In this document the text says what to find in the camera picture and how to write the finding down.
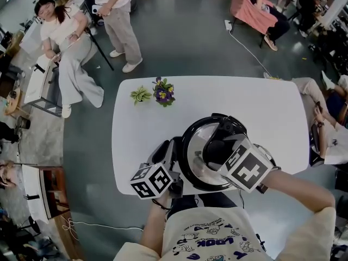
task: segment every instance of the long hair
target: long hair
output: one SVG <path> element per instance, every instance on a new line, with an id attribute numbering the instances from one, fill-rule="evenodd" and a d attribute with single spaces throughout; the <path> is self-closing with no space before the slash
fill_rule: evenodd
<path id="1" fill-rule="evenodd" d="M 54 0 L 39 0 L 36 3 L 35 8 L 34 8 L 35 14 L 38 16 L 41 6 L 46 5 L 48 3 L 52 3 L 53 5 L 55 5 Z M 65 14 L 67 14 L 66 9 L 69 9 L 69 8 L 67 8 L 67 7 L 65 7 L 63 5 L 62 6 L 57 6 L 57 7 L 54 8 L 54 14 L 57 17 L 59 23 L 62 23 L 64 21 Z"/>

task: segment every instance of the blue jeans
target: blue jeans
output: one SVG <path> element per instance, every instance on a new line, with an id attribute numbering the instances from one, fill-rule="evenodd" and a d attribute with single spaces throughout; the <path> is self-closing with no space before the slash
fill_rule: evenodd
<path id="1" fill-rule="evenodd" d="M 231 201 L 222 192 L 215 192 L 212 194 L 199 194 L 200 199 L 203 201 L 205 207 L 215 207 L 215 208 L 232 208 L 237 207 L 236 204 Z M 195 201 L 195 195 L 184 195 L 182 198 L 176 198 L 172 200 L 172 207 L 168 213 L 167 219 L 169 219 L 173 214 L 196 208 L 197 203 Z"/>

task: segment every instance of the wristband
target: wristband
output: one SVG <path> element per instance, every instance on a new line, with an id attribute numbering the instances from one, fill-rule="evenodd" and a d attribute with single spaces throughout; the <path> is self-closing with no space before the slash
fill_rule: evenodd
<path id="1" fill-rule="evenodd" d="M 161 208 L 162 210 L 167 210 L 167 211 L 170 211 L 171 209 L 170 208 L 166 208 L 164 207 L 162 204 L 158 203 L 155 199 L 152 200 L 152 202 L 154 204 L 156 204 L 159 208 Z"/>

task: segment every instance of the black pants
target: black pants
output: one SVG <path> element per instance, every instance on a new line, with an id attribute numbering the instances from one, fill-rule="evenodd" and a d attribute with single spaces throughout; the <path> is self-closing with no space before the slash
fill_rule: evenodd
<path id="1" fill-rule="evenodd" d="M 271 41 L 275 42 L 277 39 L 279 39 L 282 35 L 284 35 L 287 31 L 290 29 L 290 24 L 287 20 L 287 17 L 284 16 L 282 13 L 277 11 L 275 8 L 270 8 L 270 14 L 275 16 L 278 21 L 274 25 L 274 27 L 268 28 L 269 38 Z"/>
<path id="2" fill-rule="evenodd" d="M 315 24 L 315 17 L 312 13 L 301 13 L 299 30 L 306 32 Z"/>
<path id="3" fill-rule="evenodd" d="M 12 143 L 18 142 L 19 136 L 15 134 L 15 130 L 10 128 L 3 122 L 0 122 L 0 139 L 6 139 L 11 141 Z"/>
<path id="4" fill-rule="evenodd" d="M 222 192 L 215 192 L 212 194 L 199 194 L 200 199 L 203 201 L 205 207 L 215 207 L 215 208 L 232 208 L 237 207 L 225 194 Z M 173 214 L 196 208 L 197 203 L 195 201 L 194 195 L 184 195 L 182 198 L 177 198 L 172 200 L 172 207 L 168 213 L 168 219 Z"/>

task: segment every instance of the wall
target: wall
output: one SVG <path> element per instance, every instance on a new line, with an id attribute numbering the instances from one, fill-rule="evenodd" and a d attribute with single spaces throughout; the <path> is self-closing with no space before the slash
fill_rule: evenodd
<path id="1" fill-rule="evenodd" d="M 23 29 L 19 23 L 25 22 L 28 18 L 31 19 L 34 16 L 35 4 L 33 4 L 33 1 L 35 0 L 10 0 L 0 10 L 0 24 L 3 29 L 12 33 Z"/>

